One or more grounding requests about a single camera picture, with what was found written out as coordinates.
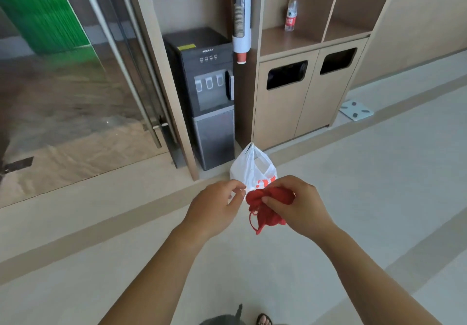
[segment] cabinet door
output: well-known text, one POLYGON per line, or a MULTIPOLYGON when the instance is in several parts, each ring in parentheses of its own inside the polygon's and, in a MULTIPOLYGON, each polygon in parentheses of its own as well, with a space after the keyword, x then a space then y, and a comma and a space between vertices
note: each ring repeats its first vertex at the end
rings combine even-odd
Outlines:
POLYGON ((331 123, 367 40, 359 39, 319 50, 295 137, 331 123))
POLYGON ((317 57, 318 50, 260 63, 253 133, 260 149, 294 137, 317 57))

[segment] door handle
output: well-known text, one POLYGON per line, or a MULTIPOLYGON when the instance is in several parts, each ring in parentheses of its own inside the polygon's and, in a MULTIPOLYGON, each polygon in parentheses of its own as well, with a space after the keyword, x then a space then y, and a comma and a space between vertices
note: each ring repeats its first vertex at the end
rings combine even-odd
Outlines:
POLYGON ((229 100, 233 101, 234 100, 234 74, 230 69, 227 70, 227 74, 229 76, 229 80, 225 80, 226 82, 229 83, 229 92, 227 93, 227 96, 229 100))

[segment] black sandal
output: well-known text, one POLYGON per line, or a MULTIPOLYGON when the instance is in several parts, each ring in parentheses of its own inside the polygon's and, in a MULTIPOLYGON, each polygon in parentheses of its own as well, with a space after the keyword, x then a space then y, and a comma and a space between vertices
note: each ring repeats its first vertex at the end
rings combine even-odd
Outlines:
POLYGON ((260 315, 258 315, 258 318, 256 318, 256 325, 260 325, 260 320, 261 320, 261 317, 262 316, 265 316, 267 320, 269 320, 269 325, 272 325, 272 320, 269 316, 267 316, 265 313, 261 313, 260 315))

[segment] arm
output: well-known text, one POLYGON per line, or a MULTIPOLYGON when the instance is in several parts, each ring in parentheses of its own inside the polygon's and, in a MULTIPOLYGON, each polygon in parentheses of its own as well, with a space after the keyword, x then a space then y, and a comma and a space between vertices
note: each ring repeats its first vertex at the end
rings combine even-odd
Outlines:
POLYGON ((101 325, 169 325, 196 256, 211 237, 227 228, 242 204, 237 180, 209 185, 190 204, 185 219, 131 282, 101 325), (231 193, 234 198, 227 204, 231 193))
POLYGON ((295 193, 291 205, 272 198, 264 198, 263 202, 329 257, 365 325, 440 325, 334 224, 314 186, 295 176, 283 177, 269 186, 285 187, 295 193))

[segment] plastic bottle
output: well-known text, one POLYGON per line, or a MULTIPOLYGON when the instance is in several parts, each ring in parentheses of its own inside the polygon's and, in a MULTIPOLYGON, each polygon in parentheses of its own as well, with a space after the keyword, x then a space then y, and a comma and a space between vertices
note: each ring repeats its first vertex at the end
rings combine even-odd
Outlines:
POLYGON ((295 27, 297 8, 298 0, 289 0, 289 6, 287 7, 287 19, 285 20, 285 31, 293 31, 295 27))

